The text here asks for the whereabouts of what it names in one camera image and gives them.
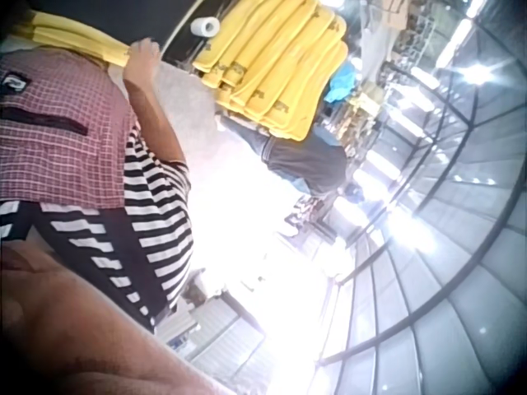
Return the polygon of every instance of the skin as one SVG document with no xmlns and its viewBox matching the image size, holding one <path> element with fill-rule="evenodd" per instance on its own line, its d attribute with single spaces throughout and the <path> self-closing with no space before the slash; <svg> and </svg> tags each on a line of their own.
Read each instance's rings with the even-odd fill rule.
<svg viewBox="0 0 527 395">
<path fill-rule="evenodd" d="M 124 86 L 141 124 L 141 134 L 159 160 L 186 163 L 180 142 L 159 104 L 154 78 L 161 62 L 159 44 L 143 39 L 131 45 Z"/>
<path fill-rule="evenodd" d="M 1 273 L 2 334 L 59 393 L 229 393 L 35 245 L 4 243 Z"/>
</svg>

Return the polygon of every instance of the stacked yellow bag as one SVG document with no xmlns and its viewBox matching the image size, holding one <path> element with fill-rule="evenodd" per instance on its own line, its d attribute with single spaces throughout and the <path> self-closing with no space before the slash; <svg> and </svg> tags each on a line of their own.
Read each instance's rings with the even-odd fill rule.
<svg viewBox="0 0 527 395">
<path fill-rule="evenodd" d="M 302 141 L 326 83 L 347 57 L 346 22 L 317 0 L 240 0 L 193 65 L 217 103 Z"/>
</svg>

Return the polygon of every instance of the black and white striped shirt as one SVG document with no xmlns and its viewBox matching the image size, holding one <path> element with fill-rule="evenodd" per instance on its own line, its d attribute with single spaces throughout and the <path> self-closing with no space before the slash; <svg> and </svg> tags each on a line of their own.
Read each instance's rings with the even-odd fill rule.
<svg viewBox="0 0 527 395">
<path fill-rule="evenodd" d="M 0 202 L 0 239 L 26 239 L 35 227 L 64 265 L 152 330 L 174 308 L 189 274 L 189 190 L 187 166 L 159 161 L 134 129 L 126 146 L 124 208 Z"/>
</svg>

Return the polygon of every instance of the jeans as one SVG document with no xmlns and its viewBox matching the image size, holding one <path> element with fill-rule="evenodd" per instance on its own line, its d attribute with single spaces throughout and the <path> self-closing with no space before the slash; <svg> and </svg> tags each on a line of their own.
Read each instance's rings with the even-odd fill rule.
<svg viewBox="0 0 527 395">
<path fill-rule="evenodd" d="M 230 118 L 222 117 L 222 125 L 243 138 L 247 144 L 249 144 L 254 153 L 260 158 L 262 157 L 265 145 L 270 137 L 263 136 L 255 130 L 246 128 Z"/>
</svg>

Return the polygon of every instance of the plaid shirt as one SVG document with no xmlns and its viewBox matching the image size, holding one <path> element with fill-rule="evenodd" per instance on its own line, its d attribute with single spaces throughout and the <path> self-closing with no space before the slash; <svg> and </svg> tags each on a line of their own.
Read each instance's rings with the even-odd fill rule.
<svg viewBox="0 0 527 395">
<path fill-rule="evenodd" d="M 8 82 L 20 77 L 20 91 Z M 0 200 L 124 206 L 124 152 L 135 115 L 100 67 L 63 49 L 0 58 Z"/>
</svg>

